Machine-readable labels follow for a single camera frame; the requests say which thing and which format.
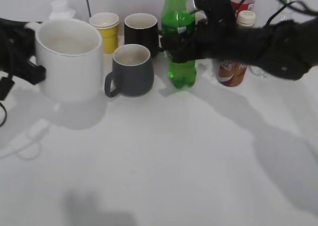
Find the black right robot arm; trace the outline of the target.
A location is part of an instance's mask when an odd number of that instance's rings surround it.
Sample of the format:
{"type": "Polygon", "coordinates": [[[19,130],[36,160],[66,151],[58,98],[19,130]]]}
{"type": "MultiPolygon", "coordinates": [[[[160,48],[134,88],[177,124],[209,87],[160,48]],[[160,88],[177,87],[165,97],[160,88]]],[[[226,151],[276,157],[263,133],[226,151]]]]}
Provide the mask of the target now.
{"type": "Polygon", "coordinates": [[[318,64],[318,20],[239,27],[230,3],[206,12],[190,34],[162,37],[175,63],[219,59],[257,66],[273,76],[299,80],[318,64]]]}

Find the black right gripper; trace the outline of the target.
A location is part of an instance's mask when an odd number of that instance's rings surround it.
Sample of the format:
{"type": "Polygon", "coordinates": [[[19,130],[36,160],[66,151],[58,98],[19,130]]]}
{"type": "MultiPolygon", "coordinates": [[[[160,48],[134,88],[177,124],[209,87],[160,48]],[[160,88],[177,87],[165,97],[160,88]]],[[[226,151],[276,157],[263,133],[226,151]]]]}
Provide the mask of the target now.
{"type": "Polygon", "coordinates": [[[237,62],[260,62],[268,52],[275,27],[213,28],[208,20],[198,23],[192,38],[161,37],[161,47],[174,63],[200,59],[225,59],[237,62]]]}

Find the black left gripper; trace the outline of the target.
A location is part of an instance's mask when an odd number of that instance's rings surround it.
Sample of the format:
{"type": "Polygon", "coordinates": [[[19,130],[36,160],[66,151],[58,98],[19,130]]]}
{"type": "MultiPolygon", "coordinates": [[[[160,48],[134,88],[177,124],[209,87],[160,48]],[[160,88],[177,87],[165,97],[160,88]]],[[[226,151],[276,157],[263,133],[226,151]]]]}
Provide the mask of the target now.
{"type": "Polygon", "coordinates": [[[46,79],[46,69],[35,65],[35,31],[27,28],[28,21],[0,19],[0,70],[24,72],[23,79],[37,85],[46,79]]]}

